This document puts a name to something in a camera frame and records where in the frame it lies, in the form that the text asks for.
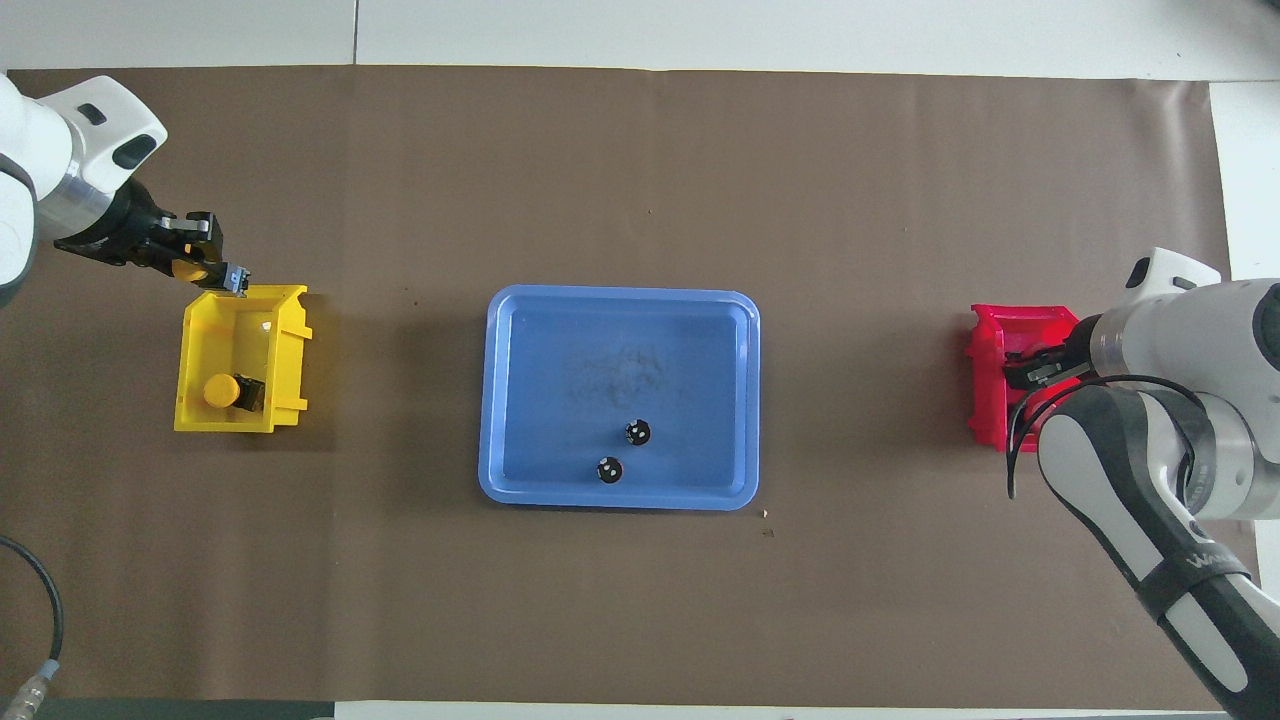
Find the yellow cap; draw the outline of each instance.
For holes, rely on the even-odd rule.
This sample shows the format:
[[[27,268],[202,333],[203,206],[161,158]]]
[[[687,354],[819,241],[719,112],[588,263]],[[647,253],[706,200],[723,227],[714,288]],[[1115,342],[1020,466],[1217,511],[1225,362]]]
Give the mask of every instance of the yellow cap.
[[[202,281],[209,277],[209,270],[186,260],[174,260],[169,263],[169,269],[173,270],[173,277],[188,283]]]
[[[214,407],[230,407],[239,400],[239,383],[227,373],[218,373],[205,382],[205,402]]]

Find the blue plastic tray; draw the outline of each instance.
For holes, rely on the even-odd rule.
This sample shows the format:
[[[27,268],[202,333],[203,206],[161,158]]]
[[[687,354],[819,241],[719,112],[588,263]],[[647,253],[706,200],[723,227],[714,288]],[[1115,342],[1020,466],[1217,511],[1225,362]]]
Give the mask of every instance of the blue plastic tray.
[[[643,446],[625,436],[635,419]],[[736,510],[759,486],[759,434],[745,295],[512,286],[489,304],[480,486],[498,502]],[[603,457],[622,461],[617,483]]]

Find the black cable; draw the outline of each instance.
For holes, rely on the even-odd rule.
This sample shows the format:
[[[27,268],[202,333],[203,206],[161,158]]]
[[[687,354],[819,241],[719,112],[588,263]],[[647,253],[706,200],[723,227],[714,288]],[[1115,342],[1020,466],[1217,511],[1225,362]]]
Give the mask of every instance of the black cable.
[[[1027,423],[1021,427],[1021,429],[1018,432],[1018,436],[1015,438],[1014,437],[1014,425],[1018,421],[1018,415],[1020,415],[1021,411],[1023,411],[1023,409],[1027,407],[1028,398],[1030,398],[1030,396],[1036,391],[1028,392],[1025,396],[1023,396],[1023,400],[1018,404],[1018,407],[1015,410],[1015,413],[1018,413],[1018,415],[1014,415],[1011,418],[1010,423],[1009,423],[1009,437],[1012,438],[1012,439],[1009,443],[1007,450],[1005,451],[1005,469],[1007,470],[1006,482],[1007,482],[1009,498],[1010,500],[1012,500],[1014,496],[1018,495],[1016,491],[1015,491],[1015,487],[1014,487],[1014,468],[1018,465],[1018,451],[1023,447],[1023,443],[1027,442],[1027,436],[1030,434],[1032,428],[1036,427],[1036,421],[1039,420],[1041,416],[1044,415],[1044,413],[1052,410],[1055,402],[1057,402],[1059,400],[1062,400],[1068,395],[1071,395],[1073,392],[1075,392],[1075,391],[1078,391],[1080,388],[1085,388],[1085,387],[1089,387],[1089,386],[1101,386],[1101,384],[1107,384],[1107,383],[1121,383],[1121,382],[1124,382],[1124,383],[1149,383],[1149,384],[1157,384],[1157,386],[1161,386],[1161,387],[1167,387],[1169,389],[1171,389],[1171,391],[1181,395],[1187,400],[1190,400],[1192,404],[1196,405],[1196,407],[1199,407],[1201,410],[1204,410],[1204,402],[1201,401],[1201,398],[1196,397],[1194,392],[1187,389],[1184,386],[1180,386],[1180,384],[1175,383],[1174,380],[1166,380],[1165,378],[1157,378],[1155,375],[1106,375],[1106,377],[1102,377],[1102,378],[1089,378],[1087,380],[1080,380],[1079,384],[1074,384],[1074,386],[1071,386],[1071,387],[1069,387],[1069,388],[1066,388],[1064,391],[1060,391],[1056,395],[1053,395],[1053,397],[1050,397],[1048,400],[1046,400],[1039,407],[1036,409],[1034,413],[1032,413],[1032,416],[1027,419]],[[1192,450],[1190,442],[1187,441],[1185,434],[1183,434],[1183,439],[1184,439],[1184,443],[1187,446],[1188,470],[1189,470],[1190,466],[1194,465],[1194,462],[1196,462],[1196,454]]]
[[[49,593],[49,605],[54,609],[54,642],[49,647],[49,659],[58,660],[58,656],[63,653],[63,597],[58,594],[58,585],[54,584],[54,578],[45,569],[45,564],[35,553],[23,547],[22,543],[0,536],[0,544],[17,552],[40,575],[40,582],[45,583],[45,592]]]

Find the yellow plastic container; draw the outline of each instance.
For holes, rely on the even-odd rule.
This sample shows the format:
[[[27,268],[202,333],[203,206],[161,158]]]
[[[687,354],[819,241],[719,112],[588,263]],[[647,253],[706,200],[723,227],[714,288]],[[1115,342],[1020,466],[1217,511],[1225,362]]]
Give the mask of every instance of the yellow plastic container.
[[[255,284],[244,297],[206,292],[182,320],[182,360],[173,429],[206,433],[270,433],[297,425],[302,400],[302,345],[311,340],[298,296],[305,284]],[[266,383],[261,411],[228,406],[218,375]]]

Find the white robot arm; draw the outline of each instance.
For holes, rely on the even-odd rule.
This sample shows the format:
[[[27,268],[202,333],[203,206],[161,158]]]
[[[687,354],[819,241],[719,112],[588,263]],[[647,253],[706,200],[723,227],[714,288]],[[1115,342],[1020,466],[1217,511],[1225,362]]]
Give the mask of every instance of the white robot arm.
[[[243,295],[248,272],[223,261],[212,213],[178,219],[132,177],[166,138],[111,78],[32,100],[0,76],[0,305],[27,273],[35,240]]]
[[[1166,250],[1138,261],[1057,359],[1087,384],[1044,421],[1039,465],[1222,707],[1276,719],[1280,605],[1197,519],[1280,518],[1280,279],[1220,279]],[[1188,392],[1105,382],[1135,375]]]

